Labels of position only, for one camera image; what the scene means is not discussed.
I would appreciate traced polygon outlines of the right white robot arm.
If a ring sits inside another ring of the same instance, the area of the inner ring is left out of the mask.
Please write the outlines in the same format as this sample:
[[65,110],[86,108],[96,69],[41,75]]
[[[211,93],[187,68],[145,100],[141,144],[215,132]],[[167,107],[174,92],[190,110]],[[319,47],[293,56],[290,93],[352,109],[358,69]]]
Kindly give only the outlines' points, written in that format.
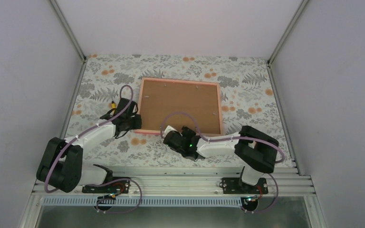
[[260,178],[272,174],[277,163],[278,141],[247,125],[239,132],[208,138],[186,126],[181,132],[167,126],[162,139],[170,149],[194,162],[219,155],[237,156],[244,162],[236,184],[243,193],[255,190]]

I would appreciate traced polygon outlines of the yellow handled screwdriver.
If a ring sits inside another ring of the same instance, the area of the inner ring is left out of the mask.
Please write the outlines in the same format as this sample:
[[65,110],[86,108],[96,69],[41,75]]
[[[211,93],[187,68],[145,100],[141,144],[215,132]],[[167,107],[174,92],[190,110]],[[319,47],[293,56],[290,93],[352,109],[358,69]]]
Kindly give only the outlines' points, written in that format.
[[114,114],[115,114],[115,111],[116,111],[116,104],[115,104],[115,102],[114,102],[114,101],[112,101],[112,102],[111,102],[111,110],[110,110],[110,113],[111,113],[112,115],[114,115]]

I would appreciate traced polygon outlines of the pink picture frame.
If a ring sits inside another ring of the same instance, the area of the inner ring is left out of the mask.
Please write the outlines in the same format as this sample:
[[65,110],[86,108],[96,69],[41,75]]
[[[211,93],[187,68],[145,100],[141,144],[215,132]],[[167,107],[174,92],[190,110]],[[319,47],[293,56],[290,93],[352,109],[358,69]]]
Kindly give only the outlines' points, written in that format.
[[159,135],[168,125],[177,130],[198,125],[206,136],[223,134],[219,83],[144,77],[138,113],[142,118],[138,134]]

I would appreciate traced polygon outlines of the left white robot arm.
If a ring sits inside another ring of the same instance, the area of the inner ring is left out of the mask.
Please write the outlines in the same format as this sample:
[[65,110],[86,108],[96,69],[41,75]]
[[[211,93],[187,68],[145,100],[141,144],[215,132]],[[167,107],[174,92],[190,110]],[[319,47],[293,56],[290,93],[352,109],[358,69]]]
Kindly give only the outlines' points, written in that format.
[[110,191],[113,187],[111,171],[102,165],[84,164],[83,153],[106,140],[118,139],[130,130],[140,129],[142,119],[137,112],[135,101],[121,98],[115,108],[82,133],[65,139],[50,139],[36,173],[37,180],[44,182],[45,192],[69,193],[83,184],[92,184],[101,192]]

